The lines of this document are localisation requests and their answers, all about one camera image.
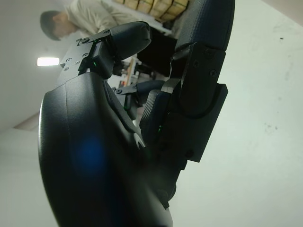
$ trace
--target screw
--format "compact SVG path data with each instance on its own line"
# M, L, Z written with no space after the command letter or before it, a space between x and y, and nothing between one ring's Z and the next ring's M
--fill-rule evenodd
M210 75L211 77L217 77L217 71L216 71L216 70L211 70L211 71L209 72L209 75Z
M84 39L82 39L81 43L82 43L82 44L85 44L85 43L87 43L88 41L89 41L89 38L84 38Z
M194 68L198 68L200 66L199 61L198 60L194 60L193 66L194 66Z
M185 154L185 157L187 158L191 158L194 155L194 151L193 150L188 150Z

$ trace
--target white wall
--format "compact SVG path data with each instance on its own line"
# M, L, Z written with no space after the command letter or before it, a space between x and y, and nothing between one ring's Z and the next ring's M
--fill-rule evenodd
M302 0L263 0L263 1L303 26Z
M54 0L1 0L0 132L37 113L54 88L61 67L37 67L37 58L62 58L77 37L56 42L43 34L40 14L54 9L62 9Z
M0 135L0 226L56 227L39 169L37 133Z
M201 162L180 175L174 227L303 226L302 62L303 27L236 1L219 79L229 94Z

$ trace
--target beige shirt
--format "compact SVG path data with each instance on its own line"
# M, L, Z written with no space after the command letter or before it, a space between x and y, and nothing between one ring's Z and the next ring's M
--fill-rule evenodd
M75 0L65 10L68 19L80 28L84 37L117 25L139 21L103 0Z

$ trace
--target metal screw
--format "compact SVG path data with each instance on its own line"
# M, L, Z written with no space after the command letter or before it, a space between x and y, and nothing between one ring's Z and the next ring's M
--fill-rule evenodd
M216 70L211 70L210 72L209 72L209 75L211 76L211 77L217 77L217 71Z
M194 60L193 66L194 66L194 68L198 68L200 66L199 61L198 60Z
M82 39L81 43L82 43L82 44L85 44L85 43L87 43L88 41L89 41L89 38L84 38L84 39Z

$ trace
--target person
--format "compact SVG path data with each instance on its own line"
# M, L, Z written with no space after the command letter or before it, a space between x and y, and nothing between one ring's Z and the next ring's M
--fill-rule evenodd
M52 40L80 31L88 37L111 27L142 21L133 15L121 12L103 0L74 0L65 10L43 12L40 17L42 31ZM170 59L177 40L164 36L151 28L151 44L138 53L140 61L164 76L170 74Z

